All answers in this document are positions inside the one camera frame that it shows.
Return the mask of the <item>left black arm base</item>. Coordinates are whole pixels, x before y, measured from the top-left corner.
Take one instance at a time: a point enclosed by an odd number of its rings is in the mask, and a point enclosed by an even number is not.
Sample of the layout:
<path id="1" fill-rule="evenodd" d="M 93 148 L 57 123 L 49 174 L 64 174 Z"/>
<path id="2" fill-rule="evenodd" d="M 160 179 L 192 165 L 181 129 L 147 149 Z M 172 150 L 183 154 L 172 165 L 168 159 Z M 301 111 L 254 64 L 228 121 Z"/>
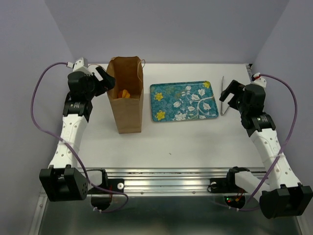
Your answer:
<path id="1" fill-rule="evenodd" d="M 103 168 L 87 169 L 89 179 L 92 183 L 98 187 L 104 188 L 110 191 L 124 192 L 124 179 L 111 178 Z"/>

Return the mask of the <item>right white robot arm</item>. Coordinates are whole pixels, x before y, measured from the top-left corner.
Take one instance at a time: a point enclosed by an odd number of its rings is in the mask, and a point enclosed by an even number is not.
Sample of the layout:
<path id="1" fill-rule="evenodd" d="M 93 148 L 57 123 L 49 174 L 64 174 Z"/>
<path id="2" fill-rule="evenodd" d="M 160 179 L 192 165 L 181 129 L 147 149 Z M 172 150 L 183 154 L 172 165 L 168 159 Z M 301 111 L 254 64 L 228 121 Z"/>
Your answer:
<path id="1" fill-rule="evenodd" d="M 255 199 L 268 219 L 300 216 L 312 200 L 313 191 L 292 171 L 279 143 L 273 119 L 264 112 L 266 84 L 262 77 L 248 85 L 232 80 L 221 93 L 221 102 L 233 94 L 228 104 L 239 111 L 242 126 L 266 169 L 264 177 L 258 179 L 247 168 L 233 167 L 227 174 L 225 185 L 230 191 L 241 188 L 249 193 L 247 201 Z"/>

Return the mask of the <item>brown paper bag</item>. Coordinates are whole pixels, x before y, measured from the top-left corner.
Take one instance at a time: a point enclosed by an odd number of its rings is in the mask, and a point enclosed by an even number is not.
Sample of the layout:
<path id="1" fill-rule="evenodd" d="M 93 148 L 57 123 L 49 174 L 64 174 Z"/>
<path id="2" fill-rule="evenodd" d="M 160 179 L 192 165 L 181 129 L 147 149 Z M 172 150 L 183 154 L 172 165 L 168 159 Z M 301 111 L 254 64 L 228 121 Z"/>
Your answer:
<path id="1" fill-rule="evenodd" d="M 115 78 L 115 87 L 107 94 L 118 133 L 140 133 L 144 98 L 142 60 L 137 56 L 114 57 L 106 72 Z M 124 89 L 130 98 L 118 98 L 119 91 Z"/>

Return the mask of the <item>long braided fake bread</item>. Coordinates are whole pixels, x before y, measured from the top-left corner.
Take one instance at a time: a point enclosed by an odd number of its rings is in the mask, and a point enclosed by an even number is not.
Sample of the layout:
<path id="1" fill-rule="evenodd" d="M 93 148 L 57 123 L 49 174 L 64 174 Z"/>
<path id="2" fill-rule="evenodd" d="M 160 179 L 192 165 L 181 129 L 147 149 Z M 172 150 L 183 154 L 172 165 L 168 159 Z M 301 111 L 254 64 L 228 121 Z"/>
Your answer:
<path id="1" fill-rule="evenodd" d="M 118 98 L 130 98 L 130 97 L 131 97 L 131 95 L 126 89 L 121 90 L 118 93 Z"/>

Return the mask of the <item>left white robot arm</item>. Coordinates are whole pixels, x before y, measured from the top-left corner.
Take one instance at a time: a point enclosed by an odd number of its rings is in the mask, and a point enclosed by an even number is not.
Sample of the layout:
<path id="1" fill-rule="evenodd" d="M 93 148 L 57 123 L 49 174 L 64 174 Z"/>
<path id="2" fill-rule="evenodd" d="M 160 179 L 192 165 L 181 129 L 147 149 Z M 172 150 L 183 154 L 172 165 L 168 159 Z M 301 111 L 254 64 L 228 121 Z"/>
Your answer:
<path id="1" fill-rule="evenodd" d="M 87 177 L 79 171 L 77 160 L 84 130 L 92 112 L 92 99 L 115 86 L 115 79 L 102 66 L 95 67 L 99 77 L 87 67 L 74 69 L 67 76 L 69 92 L 66 96 L 62 131 L 48 168 L 41 169 L 39 178 L 52 202 L 84 200 L 88 193 Z"/>

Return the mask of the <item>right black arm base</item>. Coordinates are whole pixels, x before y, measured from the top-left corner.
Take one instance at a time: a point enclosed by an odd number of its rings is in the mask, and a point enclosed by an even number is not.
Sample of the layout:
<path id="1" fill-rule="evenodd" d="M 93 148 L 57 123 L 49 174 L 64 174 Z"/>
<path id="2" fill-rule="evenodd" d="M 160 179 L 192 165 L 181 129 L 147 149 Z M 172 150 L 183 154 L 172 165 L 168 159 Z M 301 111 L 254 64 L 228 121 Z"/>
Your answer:
<path id="1" fill-rule="evenodd" d="M 230 168 L 225 177 L 210 178 L 207 191 L 210 193 L 241 193 L 242 191 L 246 193 L 245 190 L 235 184 L 235 174 L 240 172 L 250 172 L 250 170 L 237 166 Z"/>

